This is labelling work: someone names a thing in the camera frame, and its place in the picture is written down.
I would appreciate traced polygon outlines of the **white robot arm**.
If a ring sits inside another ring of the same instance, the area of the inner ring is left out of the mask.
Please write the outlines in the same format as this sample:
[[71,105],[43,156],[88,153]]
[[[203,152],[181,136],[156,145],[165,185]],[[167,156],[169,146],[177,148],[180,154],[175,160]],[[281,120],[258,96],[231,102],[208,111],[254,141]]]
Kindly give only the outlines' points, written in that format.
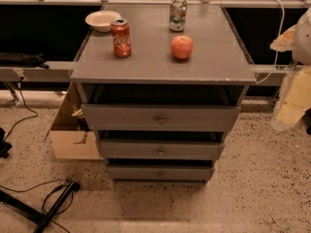
[[290,71],[283,79],[271,126],[284,131],[294,127],[311,109],[311,8],[298,22],[278,36],[270,45],[272,50],[290,51],[301,68]]

